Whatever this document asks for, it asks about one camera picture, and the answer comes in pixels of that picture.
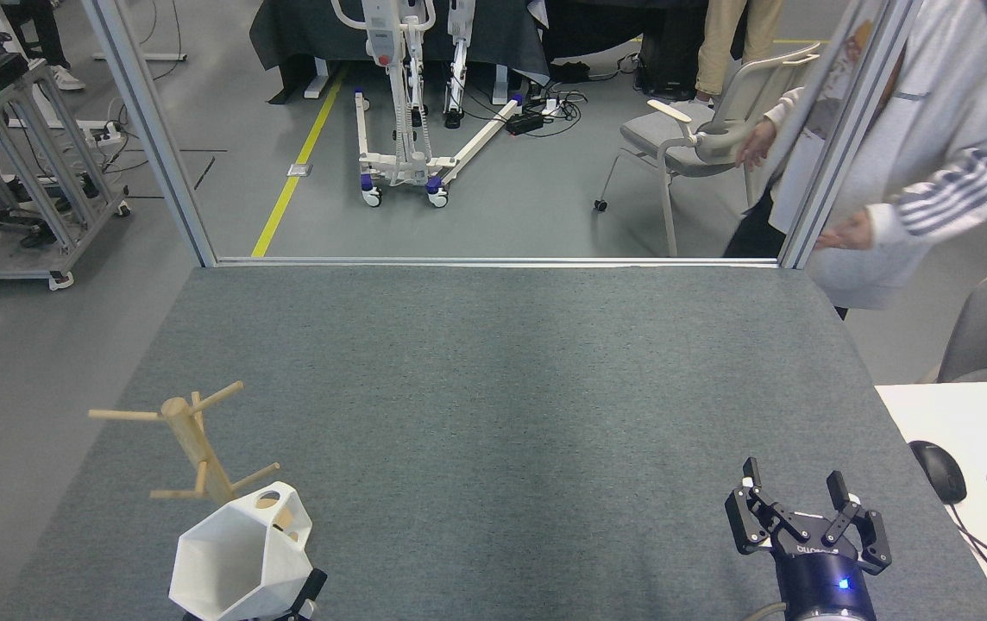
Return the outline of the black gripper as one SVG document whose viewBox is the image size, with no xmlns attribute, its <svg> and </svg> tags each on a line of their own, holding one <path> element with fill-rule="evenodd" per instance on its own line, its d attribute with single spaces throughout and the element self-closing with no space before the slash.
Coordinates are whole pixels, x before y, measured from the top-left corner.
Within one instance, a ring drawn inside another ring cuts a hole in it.
<svg viewBox="0 0 987 621">
<path fill-rule="evenodd" d="M 725 502 L 727 520 L 740 554 L 753 554 L 763 543 L 772 545 L 786 620 L 876 620 L 861 569 L 877 575 L 892 563 L 883 515 L 867 510 L 849 493 L 840 471 L 830 472 L 826 480 L 837 511 L 830 522 L 794 514 L 766 495 L 755 457 L 745 461 L 742 471 L 739 486 Z M 860 562 L 857 548 L 844 536 L 849 526 L 860 535 Z"/>
</svg>

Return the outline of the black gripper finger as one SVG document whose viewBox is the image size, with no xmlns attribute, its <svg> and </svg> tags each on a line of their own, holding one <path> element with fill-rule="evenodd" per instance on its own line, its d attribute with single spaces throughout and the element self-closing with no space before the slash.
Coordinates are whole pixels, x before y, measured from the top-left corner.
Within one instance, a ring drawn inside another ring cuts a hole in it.
<svg viewBox="0 0 987 621">
<path fill-rule="evenodd" d="M 316 612 L 316 600 L 328 575 L 320 568 L 313 568 L 305 583 L 285 613 L 285 620 L 312 620 Z"/>
</svg>

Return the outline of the person's hand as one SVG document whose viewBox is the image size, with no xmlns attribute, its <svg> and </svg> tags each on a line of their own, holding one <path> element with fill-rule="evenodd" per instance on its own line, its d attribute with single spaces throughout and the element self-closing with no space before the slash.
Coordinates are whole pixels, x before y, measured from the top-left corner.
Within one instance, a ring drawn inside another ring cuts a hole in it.
<svg viewBox="0 0 987 621">
<path fill-rule="evenodd" d="M 827 227 L 817 236 L 814 250 L 867 251 L 873 247 L 873 228 L 869 211 L 853 212 L 841 223 Z"/>
<path fill-rule="evenodd" d="M 739 146 L 735 164 L 745 166 L 747 169 L 761 166 L 769 156 L 776 137 L 777 126 L 775 123 L 772 119 L 763 118 Z"/>
</svg>

